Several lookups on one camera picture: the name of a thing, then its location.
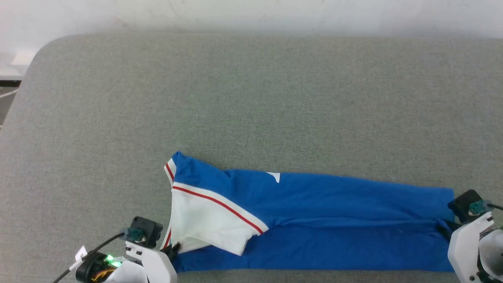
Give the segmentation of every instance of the orange wire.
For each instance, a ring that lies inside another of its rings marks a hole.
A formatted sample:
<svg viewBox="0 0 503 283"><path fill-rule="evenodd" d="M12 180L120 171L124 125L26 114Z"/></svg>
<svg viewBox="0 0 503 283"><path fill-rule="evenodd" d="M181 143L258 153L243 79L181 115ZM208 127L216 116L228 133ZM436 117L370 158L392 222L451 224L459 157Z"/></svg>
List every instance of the orange wire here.
<svg viewBox="0 0 503 283"><path fill-rule="evenodd" d="M96 282L96 280L98 280L98 278L104 277L108 272L114 271L114 270L115 270L115 268L103 270L100 273L96 274L96 276L93 279L91 279L91 280Z"/></svg>

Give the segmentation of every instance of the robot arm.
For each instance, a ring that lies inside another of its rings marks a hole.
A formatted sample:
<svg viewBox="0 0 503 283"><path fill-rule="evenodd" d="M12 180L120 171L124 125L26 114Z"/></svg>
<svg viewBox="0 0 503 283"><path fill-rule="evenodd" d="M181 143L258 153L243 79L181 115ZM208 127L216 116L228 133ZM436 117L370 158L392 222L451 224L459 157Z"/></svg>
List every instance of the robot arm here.
<svg viewBox="0 0 503 283"><path fill-rule="evenodd" d="M121 238L125 240L126 254L132 260L116 263L113 257L94 252L77 267L76 279L83 283L177 283L177 273L171 261L178 254L180 245L160 251L154 249L161 231L161 224L135 217ZM82 247L75 259L79 262L86 255Z"/></svg>
<svg viewBox="0 0 503 283"><path fill-rule="evenodd" d="M452 233L448 250L449 261L461 283L501 283L503 231L493 226L490 211L495 206L469 190L448 207L464 224Z"/></svg>

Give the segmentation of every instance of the white logo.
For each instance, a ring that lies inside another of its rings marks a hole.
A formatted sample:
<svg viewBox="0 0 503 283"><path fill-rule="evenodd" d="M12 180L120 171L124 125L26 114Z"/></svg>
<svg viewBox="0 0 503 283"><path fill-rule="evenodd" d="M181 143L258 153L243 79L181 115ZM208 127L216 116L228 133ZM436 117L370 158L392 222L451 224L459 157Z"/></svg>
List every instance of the white logo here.
<svg viewBox="0 0 503 283"><path fill-rule="evenodd" d="M276 179L276 183L280 182L280 173L274 173L274 172L266 172L267 174L271 175Z"/></svg>

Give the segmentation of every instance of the gray fabric surface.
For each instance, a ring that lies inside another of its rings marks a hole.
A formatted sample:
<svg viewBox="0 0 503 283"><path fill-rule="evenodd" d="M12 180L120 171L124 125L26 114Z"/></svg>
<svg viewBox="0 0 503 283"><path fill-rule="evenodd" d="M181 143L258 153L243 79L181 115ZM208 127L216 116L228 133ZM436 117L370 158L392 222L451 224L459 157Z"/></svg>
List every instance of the gray fabric surface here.
<svg viewBox="0 0 503 283"><path fill-rule="evenodd" d="M52 42L0 132L0 278L52 281L80 245L96 246L136 215L167 226L162 167L178 150L222 169L473 188L503 203L502 51L497 40L129 34ZM119 241L104 248L122 250ZM453 273L287 270L179 279L457 281Z"/></svg>

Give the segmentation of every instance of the black cable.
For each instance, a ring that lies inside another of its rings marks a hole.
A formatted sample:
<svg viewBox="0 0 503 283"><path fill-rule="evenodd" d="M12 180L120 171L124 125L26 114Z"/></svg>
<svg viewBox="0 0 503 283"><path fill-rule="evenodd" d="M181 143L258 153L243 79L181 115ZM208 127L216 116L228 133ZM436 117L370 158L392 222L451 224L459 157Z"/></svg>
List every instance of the black cable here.
<svg viewBox="0 0 503 283"><path fill-rule="evenodd" d="M487 205L487 207L492 207L492 208L496 208L496 209L499 209L499 210L503 210L503 206L499 206L499 205L492 204L492 203L488 203L486 205Z"/></svg>
<svg viewBox="0 0 503 283"><path fill-rule="evenodd" d="M124 236L124 232L122 233L119 233L117 235L115 235L114 237L106 240L105 242L103 242L103 244L99 245L98 247L96 247L94 250L90 251L87 255L83 256L81 259L82 261L86 260L88 257L90 257L92 254L94 254L95 252L97 252L99 249L103 248L104 246L108 245L110 242L112 242L113 240L117 239L117 238L120 238L122 236ZM53 283L58 283L61 279L63 279L63 277L65 277L68 273L70 273L70 269L67 269L65 270L56 280L54 280Z"/></svg>

